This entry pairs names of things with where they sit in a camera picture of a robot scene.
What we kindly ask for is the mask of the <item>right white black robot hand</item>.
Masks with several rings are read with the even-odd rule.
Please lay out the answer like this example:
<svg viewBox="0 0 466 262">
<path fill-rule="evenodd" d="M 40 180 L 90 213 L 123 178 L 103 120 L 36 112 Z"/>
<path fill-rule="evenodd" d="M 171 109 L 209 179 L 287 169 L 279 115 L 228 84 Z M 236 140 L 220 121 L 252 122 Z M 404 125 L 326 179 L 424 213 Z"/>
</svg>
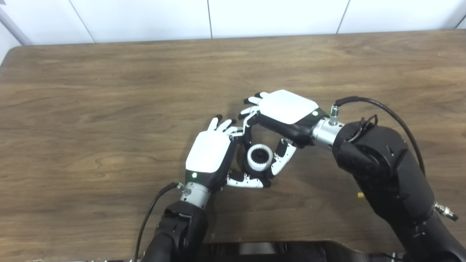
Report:
<svg viewBox="0 0 466 262">
<path fill-rule="evenodd" d="M 328 115 L 310 99 L 289 91 L 260 92 L 244 100 L 250 106 L 238 115 L 243 121 L 245 144 L 252 141 L 252 127 L 259 124 L 283 136 L 274 152 L 266 178 L 272 179 L 290 160 L 297 148 L 314 146 L 312 132 Z"/>
</svg>

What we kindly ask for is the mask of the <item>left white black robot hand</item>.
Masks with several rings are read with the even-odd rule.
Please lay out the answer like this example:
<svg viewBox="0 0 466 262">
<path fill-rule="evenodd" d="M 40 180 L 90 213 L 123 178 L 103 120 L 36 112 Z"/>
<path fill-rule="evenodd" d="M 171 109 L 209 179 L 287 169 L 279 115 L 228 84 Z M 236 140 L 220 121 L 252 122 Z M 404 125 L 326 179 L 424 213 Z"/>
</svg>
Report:
<svg viewBox="0 0 466 262">
<path fill-rule="evenodd" d="M 198 133 L 185 162 L 185 182 L 218 192 L 226 185 L 269 188 L 266 170 L 273 153 L 264 144 L 245 144 L 241 171 L 231 168 L 239 144 L 244 143 L 243 129 L 233 119 L 216 115 L 206 130 Z"/>
</svg>

